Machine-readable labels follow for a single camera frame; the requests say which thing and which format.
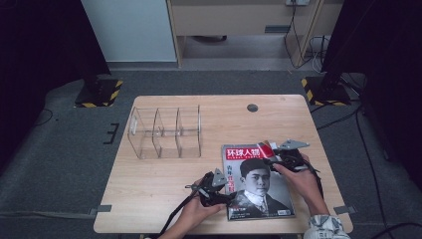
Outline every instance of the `magazine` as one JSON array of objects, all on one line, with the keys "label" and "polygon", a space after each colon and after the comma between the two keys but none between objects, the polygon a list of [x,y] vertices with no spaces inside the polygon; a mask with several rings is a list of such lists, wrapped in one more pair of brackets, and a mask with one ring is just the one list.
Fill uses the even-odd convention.
[{"label": "magazine", "polygon": [[237,192],[227,207],[229,221],[270,219],[295,216],[291,194],[285,178],[271,171],[262,158],[274,156],[263,143],[224,144],[226,194]]}]

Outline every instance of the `man portrait on magazine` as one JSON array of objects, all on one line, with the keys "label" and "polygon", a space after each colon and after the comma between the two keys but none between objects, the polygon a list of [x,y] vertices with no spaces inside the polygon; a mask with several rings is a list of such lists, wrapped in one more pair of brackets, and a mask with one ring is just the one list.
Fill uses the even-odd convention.
[{"label": "man portrait on magazine", "polygon": [[270,189],[271,170],[260,158],[243,160],[240,164],[240,182],[243,189],[228,208],[229,220],[264,219],[293,216],[294,211],[274,199]]}]

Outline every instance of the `clear acrylic organizer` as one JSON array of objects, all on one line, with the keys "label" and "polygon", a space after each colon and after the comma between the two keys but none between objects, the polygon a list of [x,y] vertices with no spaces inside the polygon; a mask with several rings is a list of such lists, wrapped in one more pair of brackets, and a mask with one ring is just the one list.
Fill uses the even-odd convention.
[{"label": "clear acrylic organizer", "polygon": [[200,157],[200,108],[133,108],[127,136],[141,159]]}]

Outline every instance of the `person's arm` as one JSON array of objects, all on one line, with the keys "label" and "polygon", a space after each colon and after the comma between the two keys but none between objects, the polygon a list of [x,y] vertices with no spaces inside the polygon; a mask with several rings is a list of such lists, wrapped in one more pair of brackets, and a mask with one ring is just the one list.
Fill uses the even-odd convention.
[{"label": "person's arm", "polygon": [[[310,160],[305,154],[302,154],[302,157],[307,161]],[[323,238],[350,238],[344,232],[339,218],[329,215],[329,210],[317,187],[317,180],[309,170],[292,172],[278,164],[273,164],[273,167],[286,177],[298,194],[304,198],[310,210],[310,229],[305,233],[305,239],[317,239],[321,233]]]},{"label": "person's arm", "polygon": [[196,196],[183,207],[177,221],[159,239],[181,239],[206,218],[216,214],[225,207],[225,204],[204,207],[199,200],[199,196]]}]

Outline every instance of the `white wall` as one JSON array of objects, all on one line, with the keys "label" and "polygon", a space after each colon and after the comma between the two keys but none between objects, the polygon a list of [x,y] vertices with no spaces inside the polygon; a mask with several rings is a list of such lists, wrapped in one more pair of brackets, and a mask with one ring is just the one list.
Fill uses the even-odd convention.
[{"label": "white wall", "polygon": [[165,0],[82,0],[108,62],[176,62]]}]

